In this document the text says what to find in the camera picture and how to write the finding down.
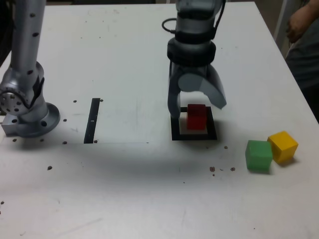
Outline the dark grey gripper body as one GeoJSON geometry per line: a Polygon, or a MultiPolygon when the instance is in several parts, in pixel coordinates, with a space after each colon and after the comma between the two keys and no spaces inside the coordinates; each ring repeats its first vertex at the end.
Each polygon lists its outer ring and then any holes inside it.
{"type": "Polygon", "coordinates": [[[190,79],[192,77],[204,77],[209,79],[211,77],[210,67],[211,65],[199,68],[184,67],[170,61],[169,79],[179,70],[179,68],[182,71],[182,74],[180,75],[179,79],[190,79]]]}

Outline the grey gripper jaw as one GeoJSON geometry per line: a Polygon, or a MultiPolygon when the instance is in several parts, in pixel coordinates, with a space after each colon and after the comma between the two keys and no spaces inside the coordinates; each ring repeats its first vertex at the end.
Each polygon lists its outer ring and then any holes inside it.
{"type": "Polygon", "coordinates": [[[226,106],[226,97],[220,77],[213,66],[208,65],[206,75],[198,73],[185,73],[180,77],[178,86],[182,92],[202,92],[210,103],[219,109],[226,106]]]}

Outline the person's hand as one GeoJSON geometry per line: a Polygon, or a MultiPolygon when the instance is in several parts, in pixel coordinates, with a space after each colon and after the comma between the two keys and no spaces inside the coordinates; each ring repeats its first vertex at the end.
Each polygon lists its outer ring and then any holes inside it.
{"type": "Polygon", "coordinates": [[[308,5],[298,9],[287,23],[287,38],[291,43],[297,42],[316,19],[316,14],[308,5]]]}

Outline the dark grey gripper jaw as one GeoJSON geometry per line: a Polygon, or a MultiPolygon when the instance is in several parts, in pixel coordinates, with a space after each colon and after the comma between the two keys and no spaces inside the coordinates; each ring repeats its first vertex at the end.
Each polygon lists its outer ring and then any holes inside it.
{"type": "Polygon", "coordinates": [[[184,71],[175,71],[169,78],[167,106],[170,115],[174,119],[180,117],[180,86],[179,79],[185,74],[184,71]]]}

